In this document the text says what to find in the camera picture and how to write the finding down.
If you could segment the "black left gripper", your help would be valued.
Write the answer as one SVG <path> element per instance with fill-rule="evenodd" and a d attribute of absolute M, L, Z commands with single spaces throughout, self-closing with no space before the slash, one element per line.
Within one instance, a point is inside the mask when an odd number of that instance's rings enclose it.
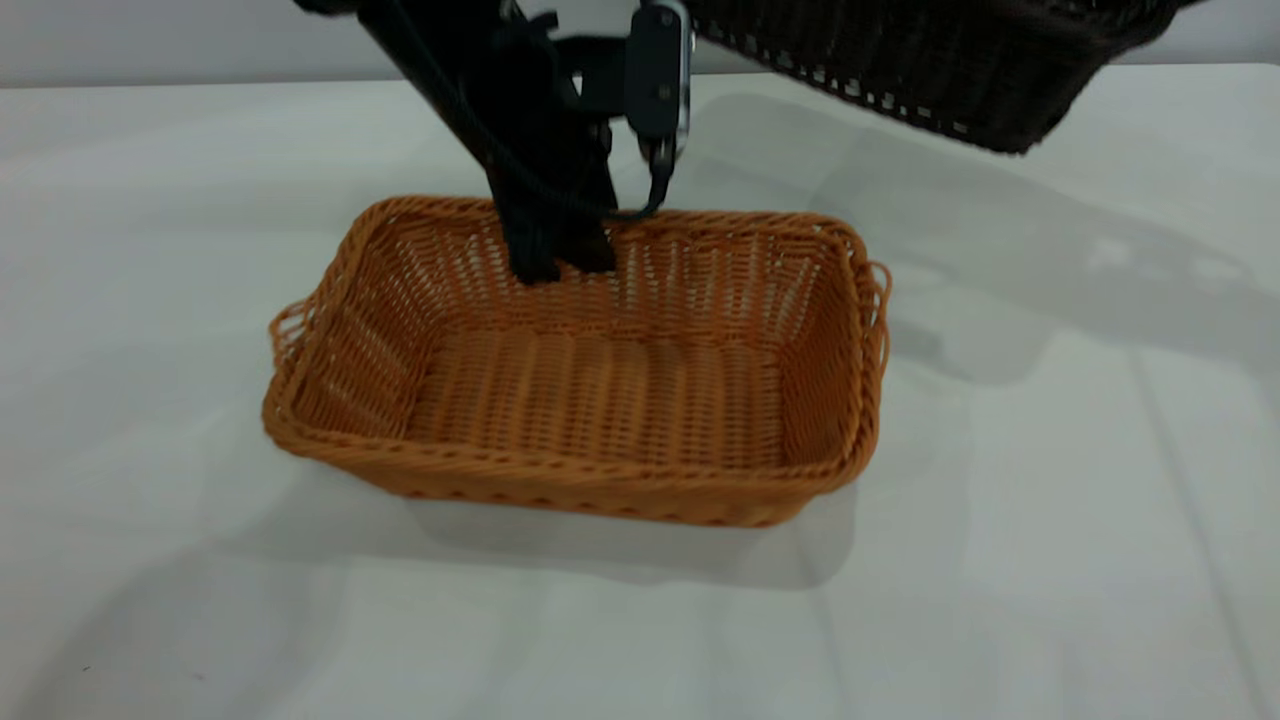
<path fill-rule="evenodd" d="M 509 269 L 525 286 L 558 283 L 558 259 L 577 272 L 612 273 L 614 249 L 596 218 L 617 209 L 602 119 L 579 108 L 575 59 L 554 37 L 558 17 L 499 5 L 495 22 L 477 73 L 479 115 L 538 186 L 589 206 L 595 215 L 570 215 L 563 223 L 556 213 L 506 211 Z"/>

